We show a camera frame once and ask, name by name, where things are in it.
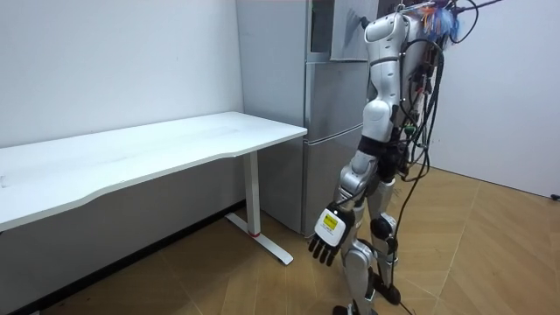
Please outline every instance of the refrigerator door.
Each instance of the refrigerator door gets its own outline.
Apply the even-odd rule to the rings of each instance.
[[[315,222],[333,201],[340,171],[350,162],[358,148],[361,126],[339,136],[304,147],[303,233],[311,236]]]
[[[301,138],[259,150],[261,209],[302,233],[304,141]]]
[[[375,21],[378,1],[335,0],[331,60],[368,60],[360,18]]]
[[[308,59],[368,60],[360,18],[375,20],[378,0],[309,0]]]
[[[307,64],[305,127],[308,142],[338,135],[362,123],[368,71],[367,62]]]

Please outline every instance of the refrigerator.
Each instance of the refrigerator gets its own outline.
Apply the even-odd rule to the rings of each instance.
[[[377,6],[237,0],[245,112],[308,129],[259,151],[261,209],[305,236],[361,138],[369,66],[360,17],[375,19]]]

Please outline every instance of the robot leg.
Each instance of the robot leg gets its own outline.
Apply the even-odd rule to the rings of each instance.
[[[352,227],[348,237],[341,247],[341,259],[344,266],[346,283],[353,303],[348,307],[337,306],[333,315],[377,315],[372,309],[372,300],[375,294],[373,284],[373,270],[371,264],[375,261],[371,245],[356,238],[361,218],[365,211],[365,205],[358,202],[354,206],[356,224]]]
[[[393,285],[393,261],[397,263],[395,238],[396,220],[386,213],[393,195],[395,179],[380,181],[374,192],[367,196],[367,205],[371,217],[371,240],[377,259],[378,275],[374,275],[374,287],[393,305],[399,305],[401,294]]]

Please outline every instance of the white desk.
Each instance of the white desk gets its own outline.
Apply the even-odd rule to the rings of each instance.
[[[260,234],[256,151],[306,133],[228,112],[1,149],[0,231],[124,187],[243,155],[248,223],[232,213],[227,218],[288,264],[291,255]]]

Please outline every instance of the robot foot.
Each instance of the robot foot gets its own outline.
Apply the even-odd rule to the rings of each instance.
[[[373,274],[370,276],[374,277],[373,283],[375,290],[379,292],[387,302],[392,305],[399,305],[401,303],[401,292],[399,292],[393,284],[387,287],[383,284],[383,279],[379,275]]]

